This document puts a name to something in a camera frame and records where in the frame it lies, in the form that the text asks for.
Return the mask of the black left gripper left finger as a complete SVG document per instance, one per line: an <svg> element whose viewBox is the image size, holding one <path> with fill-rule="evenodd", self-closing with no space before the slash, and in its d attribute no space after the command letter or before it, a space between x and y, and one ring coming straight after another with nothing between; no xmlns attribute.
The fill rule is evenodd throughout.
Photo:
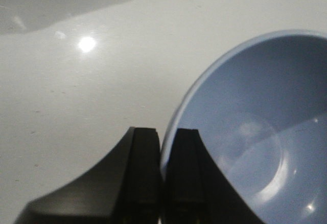
<svg viewBox="0 0 327 224"><path fill-rule="evenodd" d="M29 202L16 223L158 223L159 159L156 130L130 127L87 172Z"/></svg>

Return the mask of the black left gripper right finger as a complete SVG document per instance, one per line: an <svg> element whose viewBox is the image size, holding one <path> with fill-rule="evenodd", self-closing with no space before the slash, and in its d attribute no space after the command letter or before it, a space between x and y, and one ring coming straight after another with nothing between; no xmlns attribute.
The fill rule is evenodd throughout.
<svg viewBox="0 0 327 224"><path fill-rule="evenodd" d="M166 169L163 223L260 223L195 129L176 131Z"/></svg>

